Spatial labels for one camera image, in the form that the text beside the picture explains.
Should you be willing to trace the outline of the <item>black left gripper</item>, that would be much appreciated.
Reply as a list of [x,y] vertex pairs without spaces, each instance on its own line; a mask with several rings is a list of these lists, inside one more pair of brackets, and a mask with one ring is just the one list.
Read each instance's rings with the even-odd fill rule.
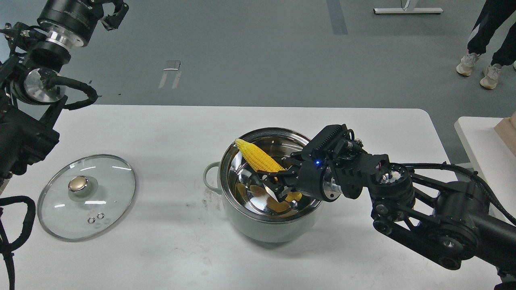
[[[114,4],[114,12],[104,16],[102,5],[106,3]],[[37,23],[46,29],[51,25],[62,27],[79,37],[81,47],[87,46],[100,19],[107,31],[113,31],[129,11],[123,0],[100,0],[100,4],[91,4],[88,0],[48,0]]]

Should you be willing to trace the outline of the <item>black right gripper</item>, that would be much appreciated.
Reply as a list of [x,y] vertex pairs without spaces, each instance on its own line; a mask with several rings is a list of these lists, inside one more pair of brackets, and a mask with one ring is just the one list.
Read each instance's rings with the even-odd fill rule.
[[[280,161],[266,153],[256,154],[256,173],[263,181],[265,192],[276,202],[299,201],[299,193],[312,199],[333,202],[336,193],[331,189],[332,174],[324,158],[303,160],[293,153]],[[294,183],[287,187],[282,183]]]

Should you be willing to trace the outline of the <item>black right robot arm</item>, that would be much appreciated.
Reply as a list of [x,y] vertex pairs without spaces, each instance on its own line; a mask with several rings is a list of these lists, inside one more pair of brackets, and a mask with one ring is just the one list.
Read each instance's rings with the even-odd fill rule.
[[478,257],[495,266],[514,290],[515,218],[476,172],[447,163],[393,163],[373,155],[345,124],[324,127],[282,171],[259,170],[266,191],[284,201],[287,192],[333,202],[356,199],[367,189],[373,227],[449,270]]

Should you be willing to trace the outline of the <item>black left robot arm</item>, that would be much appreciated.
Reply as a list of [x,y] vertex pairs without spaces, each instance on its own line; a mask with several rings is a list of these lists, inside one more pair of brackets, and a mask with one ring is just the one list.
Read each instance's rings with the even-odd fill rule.
[[114,13],[104,15],[105,0],[48,0],[37,25],[22,22],[1,27],[10,49],[1,63],[0,183],[44,160],[59,142],[53,129],[62,110],[94,104],[98,93],[82,81],[63,77],[73,47],[85,47],[101,22],[117,29],[129,6],[114,0]]

